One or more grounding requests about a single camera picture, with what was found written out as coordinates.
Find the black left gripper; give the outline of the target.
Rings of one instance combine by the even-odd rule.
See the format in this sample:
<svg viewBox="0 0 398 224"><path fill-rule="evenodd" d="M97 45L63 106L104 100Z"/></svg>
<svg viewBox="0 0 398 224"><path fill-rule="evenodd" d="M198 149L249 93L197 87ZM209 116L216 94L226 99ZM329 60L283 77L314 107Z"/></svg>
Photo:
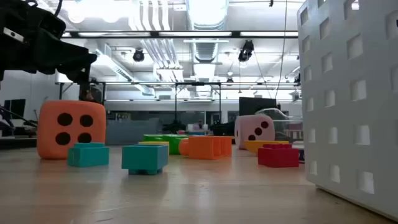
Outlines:
<svg viewBox="0 0 398 224"><path fill-rule="evenodd" d="M1 1L1 73L22 70L54 74L57 70L74 83L89 82L97 55L60 40L66 29L58 17L62 4L59 1L57 9L50 12L37 1Z"/></svg>

